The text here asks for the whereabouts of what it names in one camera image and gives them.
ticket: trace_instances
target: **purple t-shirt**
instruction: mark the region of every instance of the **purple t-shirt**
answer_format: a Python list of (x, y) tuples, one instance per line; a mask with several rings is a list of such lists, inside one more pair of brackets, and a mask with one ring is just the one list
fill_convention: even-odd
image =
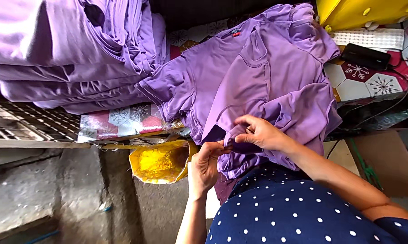
[(0, 88), (14, 102), (87, 113), (149, 101), (133, 84), (166, 61), (148, 0), (0, 5)]
[[(341, 118), (322, 69), (338, 54), (313, 21), (310, 4), (276, 5), (186, 50), (136, 88), (157, 104), (165, 121), (181, 118), (197, 144), (223, 138), (234, 143), (245, 133), (234, 119), (252, 114), (323, 154), (323, 139)], [(297, 170), (280, 152), (250, 143), (234, 143), (233, 152), (219, 158), (218, 170), (233, 179), (267, 160)]]

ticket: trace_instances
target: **black power bank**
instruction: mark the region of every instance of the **black power bank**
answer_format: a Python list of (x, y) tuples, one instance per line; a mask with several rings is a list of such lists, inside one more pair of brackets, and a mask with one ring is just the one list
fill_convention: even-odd
[(382, 71), (387, 68), (391, 54), (349, 43), (344, 48), (341, 59), (370, 69)]

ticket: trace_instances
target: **yellow bag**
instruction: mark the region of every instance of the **yellow bag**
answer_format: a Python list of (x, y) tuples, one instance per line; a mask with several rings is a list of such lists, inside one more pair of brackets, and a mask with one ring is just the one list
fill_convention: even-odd
[(177, 140), (136, 149), (129, 155), (133, 175), (142, 182), (171, 184), (188, 174), (188, 165), (197, 146), (191, 141)]
[(392, 24), (408, 18), (408, 0), (316, 0), (328, 32)]

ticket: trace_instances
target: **navy blue polka dot shirt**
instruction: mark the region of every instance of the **navy blue polka dot shirt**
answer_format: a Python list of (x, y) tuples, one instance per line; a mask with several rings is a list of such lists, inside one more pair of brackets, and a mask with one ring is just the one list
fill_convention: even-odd
[(206, 243), (408, 244), (408, 220), (370, 221), (302, 172), (265, 164), (234, 186)]

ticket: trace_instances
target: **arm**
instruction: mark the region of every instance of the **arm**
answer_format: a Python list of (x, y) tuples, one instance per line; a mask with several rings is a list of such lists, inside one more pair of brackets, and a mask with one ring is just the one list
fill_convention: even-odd
[(312, 180), (334, 190), (372, 221), (381, 217), (408, 219), (407, 210), (392, 203), (367, 181), (299, 144), (266, 120), (244, 115), (235, 123), (249, 124), (248, 128), (254, 131), (254, 134), (238, 135), (236, 142), (251, 142), (264, 149), (283, 152)]
[(176, 244), (203, 244), (207, 237), (205, 204), (207, 192), (218, 180), (218, 157), (231, 152), (223, 141), (205, 142), (188, 164), (189, 198)]

